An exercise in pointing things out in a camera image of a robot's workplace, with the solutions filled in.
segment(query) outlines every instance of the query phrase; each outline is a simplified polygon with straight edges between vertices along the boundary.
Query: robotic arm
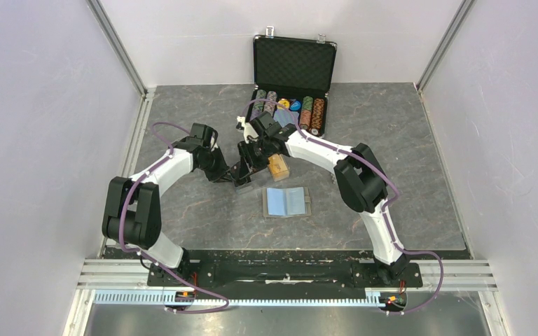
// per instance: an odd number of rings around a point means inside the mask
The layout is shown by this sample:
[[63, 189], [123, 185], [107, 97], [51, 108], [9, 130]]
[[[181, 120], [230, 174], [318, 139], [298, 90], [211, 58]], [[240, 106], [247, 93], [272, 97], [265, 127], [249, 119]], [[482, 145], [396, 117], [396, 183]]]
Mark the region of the robotic arm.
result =
[[307, 160], [335, 174], [344, 203], [359, 213], [368, 230], [379, 275], [385, 282], [398, 278], [409, 259], [395, 247], [394, 242], [401, 248], [403, 245], [398, 242], [393, 227], [394, 237], [391, 237], [385, 223], [385, 216], [391, 223], [389, 214], [382, 212], [382, 205], [387, 201], [385, 182], [353, 157], [338, 152], [351, 151], [382, 171], [367, 145], [361, 143], [352, 148], [321, 139], [328, 146], [326, 148], [305, 139], [294, 125], [281, 127], [268, 113], [263, 113], [242, 126], [248, 132], [244, 133], [244, 141], [238, 144], [240, 161], [232, 167], [228, 167], [217, 146], [217, 132], [209, 126], [193, 124], [190, 135], [174, 143], [171, 160], [165, 159], [170, 155], [167, 150], [164, 156], [144, 171], [130, 178], [114, 178], [110, 182], [102, 223], [104, 236], [118, 239], [120, 210], [127, 191], [139, 176], [146, 174], [147, 177], [130, 200], [131, 203], [137, 201], [137, 208], [127, 212], [125, 241], [139, 246], [161, 263], [180, 272], [181, 267], [188, 264], [188, 255], [186, 250], [161, 232], [160, 196], [180, 177], [195, 168], [203, 170], [211, 182], [232, 182], [235, 186], [242, 186], [250, 182], [252, 174], [267, 167], [271, 155], [283, 154]]

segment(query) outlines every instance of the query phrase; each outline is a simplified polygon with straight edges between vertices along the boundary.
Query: black case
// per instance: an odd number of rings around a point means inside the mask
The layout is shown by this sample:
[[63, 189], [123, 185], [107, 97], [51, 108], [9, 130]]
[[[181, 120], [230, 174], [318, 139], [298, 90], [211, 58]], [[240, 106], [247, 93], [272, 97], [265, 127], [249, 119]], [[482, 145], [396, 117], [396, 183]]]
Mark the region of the black case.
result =
[[[336, 51], [334, 42], [256, 35], [253, 40], [255, 90], [251, 100], [259, 89], [276, 91], [278, 101], [289, 98], [302, 103], [305, 96], [324, 99], [323, 123], [319, 129], [319, 137], [322, 137]], [[252, 107], [249, 107], [247, 121]]]

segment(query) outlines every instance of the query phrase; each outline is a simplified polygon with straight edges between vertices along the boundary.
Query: blue round object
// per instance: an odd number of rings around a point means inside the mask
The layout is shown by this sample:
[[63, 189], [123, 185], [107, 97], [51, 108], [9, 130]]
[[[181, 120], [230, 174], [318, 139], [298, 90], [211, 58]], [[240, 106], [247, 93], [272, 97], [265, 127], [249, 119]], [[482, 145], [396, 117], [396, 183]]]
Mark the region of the blue round object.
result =
[[300, 107], [302, 107], [302, 104], [300, 104], [300, 102], [296, 100], [294, 103], [292, 103], [289, 109], [290, 111], [297, 111], [300, 109]]

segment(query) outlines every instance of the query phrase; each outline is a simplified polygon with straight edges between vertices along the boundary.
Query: white wall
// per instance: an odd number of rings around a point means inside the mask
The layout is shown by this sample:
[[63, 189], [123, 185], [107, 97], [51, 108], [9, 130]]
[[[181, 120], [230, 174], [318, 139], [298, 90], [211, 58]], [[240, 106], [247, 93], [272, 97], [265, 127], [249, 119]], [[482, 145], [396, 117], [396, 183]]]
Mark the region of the white wall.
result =
[[538, 335], [538, 1], [477, 1], [425, 101], [509, 325]]
[[0, 1], [0, 335], [61, 335], [138, 104], [84, 1]]
[[252, 37], [338, 45], [334, 82], [416, 82], [460, 0], [102, 0], [146, 86], [252, 83]]

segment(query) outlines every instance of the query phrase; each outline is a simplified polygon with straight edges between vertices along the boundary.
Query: case lid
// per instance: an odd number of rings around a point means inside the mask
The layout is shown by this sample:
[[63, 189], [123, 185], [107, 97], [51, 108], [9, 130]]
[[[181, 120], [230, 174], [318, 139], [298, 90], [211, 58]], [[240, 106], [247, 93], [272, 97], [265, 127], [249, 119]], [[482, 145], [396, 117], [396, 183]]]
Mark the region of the case lid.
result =
[[337, 44], [257, 35], [253, 40], [254, 82], [277, 90], [329, 91]]

